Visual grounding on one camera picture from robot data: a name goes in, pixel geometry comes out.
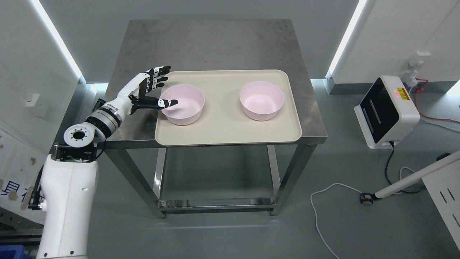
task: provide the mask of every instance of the pink bowl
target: pink bowl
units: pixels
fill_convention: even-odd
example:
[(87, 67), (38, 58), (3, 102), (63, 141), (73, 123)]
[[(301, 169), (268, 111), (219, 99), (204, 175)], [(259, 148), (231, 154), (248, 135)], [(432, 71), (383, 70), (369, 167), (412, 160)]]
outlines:
[(240, 101), (244, 113), (253, 120), (273, 118), (284, 103), (283, 92), (267, 81), (254, 81), (243, 87)]
[(161, 110), (166, 118), (176, 125), (194, 123), (203, 111), (203, 93), (200, 89), (189, 84), (171, 86), (161, 94), (160, 99), (179, 101), (178, 104)]

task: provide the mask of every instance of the blue container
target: blue container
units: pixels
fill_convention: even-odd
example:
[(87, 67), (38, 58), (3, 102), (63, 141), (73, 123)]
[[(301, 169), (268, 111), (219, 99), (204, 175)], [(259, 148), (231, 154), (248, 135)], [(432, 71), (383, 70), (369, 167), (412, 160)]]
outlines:
[(0, 259), (32, 259), (24, 251), (21, 245), (0, 246)]

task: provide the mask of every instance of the table leg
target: table leg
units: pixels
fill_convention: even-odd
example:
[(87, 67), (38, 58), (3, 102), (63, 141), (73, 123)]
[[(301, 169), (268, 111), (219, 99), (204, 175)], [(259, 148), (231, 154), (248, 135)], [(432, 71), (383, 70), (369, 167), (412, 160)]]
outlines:
[(299, 179), (300, 174), (307, 165), (307, 162), (313, 154), (315, 148), (316, 145), (297, 145), (294, 155), (292, 156), (291, 162), (287, 167), (286, 173), (284, 174), (284, 177), (281, 180), (281, 184), (277, 193), (278, 201), (276, 203), (275, 208), (270, 213), (272, 216), (278, 215), (280, 213), (282, 206), (288, 199), (289, 194), (294, 188), (295, 183)]
[(120, 170), (123, 176), (128, 180), (134, 190), (141, 196), (144, 202), (152, 209), (153, 213), (159, 218), (166, 218), (160, 209), (158, 209), (158, 197), (150, 187), (139, 168), (136, 166), (126, 149), (106, 149), (105, 154)]
[(155, 179), (153, 181), (153, 192), (156, 196), (161, 199), (161, 188), (163, 184), (163, 175), (165, 174), (166, 167), (166, 154), (167, 149), (165, 147), (158, 149), (158, 157), (156, 159), (155, 168)]
[(273, 195), (276, 196), (281, 185), (280, 172), (278, 170), (278, 161), (276, 160), (276, 151), (274, 145), (267, 146), (268, 161), (271, 172), (271, 184), (273, 186)]

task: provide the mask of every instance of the beige tray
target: beige tray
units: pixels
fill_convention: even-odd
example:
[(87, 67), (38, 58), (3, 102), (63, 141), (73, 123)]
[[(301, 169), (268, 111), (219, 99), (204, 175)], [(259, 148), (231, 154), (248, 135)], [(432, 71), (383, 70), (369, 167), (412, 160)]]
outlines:
[[(240, 90), (247, 83), (264, 80), (284, 93), (284, 105), (268, 121), (255, 121), (243, 112)], [(187, 126), (169, 122), (159, 112), (155, 139), (163, 146), (200, 146), (248, 143), (289, 143), (302, 135), (288, 76), (280, 70), (175, 71), (163, 90), (190, 84), (205, 96), (200, 118)]]

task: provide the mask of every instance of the red cable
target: red cable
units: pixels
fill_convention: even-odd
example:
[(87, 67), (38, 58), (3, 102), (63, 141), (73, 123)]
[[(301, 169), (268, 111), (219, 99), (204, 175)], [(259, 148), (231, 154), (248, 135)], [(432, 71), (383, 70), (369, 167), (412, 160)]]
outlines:
[(429, 118), (429, 119), (434, 119), (434, 120), (445, 120), (445, 121), (451, 121), (451, 122), (456, 122), (456, 123), (460, 123), (460, 121), (458, 120), (454, 120), (454, 119), (449, 119), (449, 118), (435, 118), (435, 117), (430, 117), (430, 116), (427, 116), (425, 114), (423, 114), (422, 112), (420, 112), (418, 106), (417, 106), (417, 94), (418, 93), (421, 93), (423, 92), (425, 89), (423, 88), (426, 83), (428, 83), (428, 80), (427, 79), (419, 79), (419, 78), (415, 78), (416, 80), (418, 81), (425, 81), (425, 83), (423, 83), (418, 89), (417, 91), (415, 92), (415, 97), (414, 97), (414, 104), (415, 104), (415, 108), (417, 109), (417, 111), (419, 112), (419, 114), (423, 117), (426, 117), (426, 118)]

